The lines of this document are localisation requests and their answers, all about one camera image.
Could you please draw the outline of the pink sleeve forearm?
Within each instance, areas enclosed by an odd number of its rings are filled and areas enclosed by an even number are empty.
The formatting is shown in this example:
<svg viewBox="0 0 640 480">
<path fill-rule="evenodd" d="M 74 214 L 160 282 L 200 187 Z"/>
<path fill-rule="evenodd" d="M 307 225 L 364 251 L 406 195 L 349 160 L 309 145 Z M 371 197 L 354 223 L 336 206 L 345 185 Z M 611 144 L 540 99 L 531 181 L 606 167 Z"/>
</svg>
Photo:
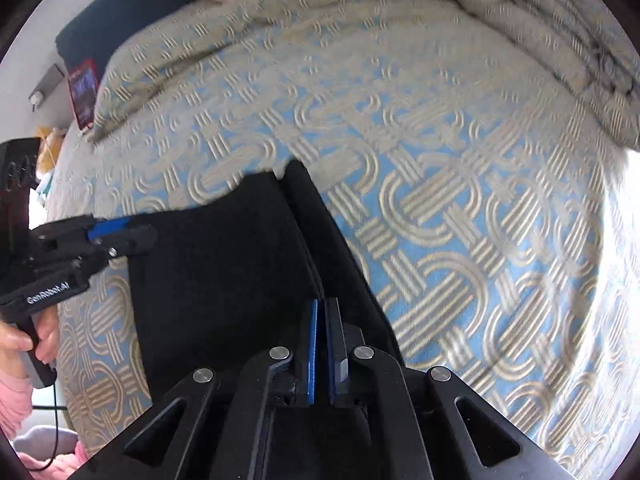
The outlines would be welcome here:
<svg viewBox="0 0 640 480">
<path fill-rule="evenodd" d="M 0 424 L 8 439 L 13 439 L 22 422 L 32 414 L 32 383 L 29 378 L 0 375 Z"/>
</svg>

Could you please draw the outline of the person's left hand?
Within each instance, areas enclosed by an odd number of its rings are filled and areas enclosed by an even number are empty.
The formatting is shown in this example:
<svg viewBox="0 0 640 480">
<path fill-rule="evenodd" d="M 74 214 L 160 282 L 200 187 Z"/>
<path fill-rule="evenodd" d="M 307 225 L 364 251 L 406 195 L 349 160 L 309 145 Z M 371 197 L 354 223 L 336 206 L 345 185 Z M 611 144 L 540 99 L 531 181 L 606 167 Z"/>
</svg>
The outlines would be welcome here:
<svg viewBox="0 0 640 480">
<path fill-rule="evenodd" d="M 39 342 L 32 344 L 30 337 L 18 328 L 1 322 L 0 360 L 1 370 L 7 375 L 23 379 L 27 372 L 21 356 L 35 350 L 37 359 L 44 364 L 51 364 L 58 356 L 60 326 L 58 326 L 58 307 L 52 306 L 44 310 L 35 324 Z"/>
</svg>

